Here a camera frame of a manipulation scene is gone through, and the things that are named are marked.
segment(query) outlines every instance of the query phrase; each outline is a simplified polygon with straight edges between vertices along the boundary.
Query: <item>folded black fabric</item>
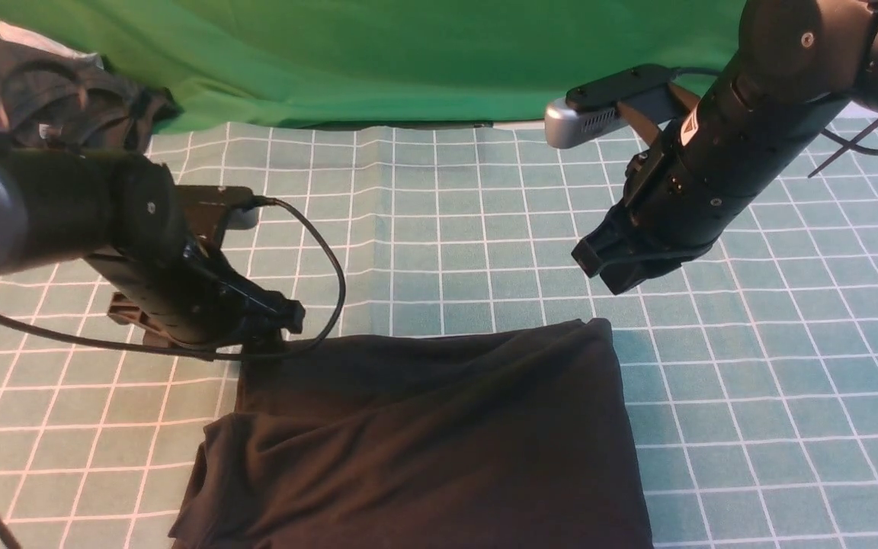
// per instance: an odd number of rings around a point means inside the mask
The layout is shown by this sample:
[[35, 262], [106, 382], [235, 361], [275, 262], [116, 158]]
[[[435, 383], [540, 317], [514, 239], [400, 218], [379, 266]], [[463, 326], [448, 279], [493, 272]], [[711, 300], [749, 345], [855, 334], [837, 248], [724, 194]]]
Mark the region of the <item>folded black fabric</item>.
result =
[[168, 90], [0, 38], [0, 128], [20, 146], [147, 150], [154, 126], [178, 115]]
[[245, 368], [175, 549], [651, 548], [607, 320]]

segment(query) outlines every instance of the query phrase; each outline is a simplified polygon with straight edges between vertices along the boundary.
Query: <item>teal grid mat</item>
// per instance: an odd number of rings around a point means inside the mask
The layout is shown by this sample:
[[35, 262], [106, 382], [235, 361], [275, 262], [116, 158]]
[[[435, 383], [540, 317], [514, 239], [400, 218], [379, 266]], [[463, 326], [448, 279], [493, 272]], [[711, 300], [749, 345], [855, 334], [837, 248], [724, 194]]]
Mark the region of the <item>teal grid mat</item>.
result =
[[[625, 132], [557, 152], [536, 130], [231, 124], [158, 136], [151, 156], [181, 183], [303, 209], [348, 272], [338, 334], [612, 320], [659, 547], [878, 548], [878, 159], [847, 154], [806, 180], [833, 149], [819, 140], [707, 257], [613, 297], [569, 252], [640, 149]], [[320, 330], [334, 275], [288, 215], [265, 211], [226, 249]], [[109, 294], [58, 265], [0, 281], [0, 310], [136, 341], [105, 319]], [[225, 364], [0, 329], [0, 510], [28, 547], [167, 547], [201, 428], [232, 409], [235, 380]]]

